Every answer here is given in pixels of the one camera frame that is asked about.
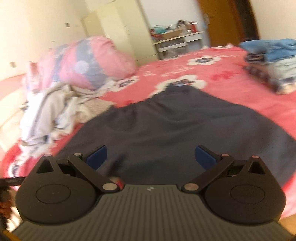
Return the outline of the person's left hand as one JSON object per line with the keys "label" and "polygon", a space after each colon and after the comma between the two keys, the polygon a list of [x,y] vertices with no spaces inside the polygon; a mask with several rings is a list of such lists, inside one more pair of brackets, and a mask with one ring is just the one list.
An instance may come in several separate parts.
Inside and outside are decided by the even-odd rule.
{"label": "person's left hand", "polygon": [[11,196],[10,189],[1,190],[1,216],[10,219],[12,213],[12,202],[13,198]]}

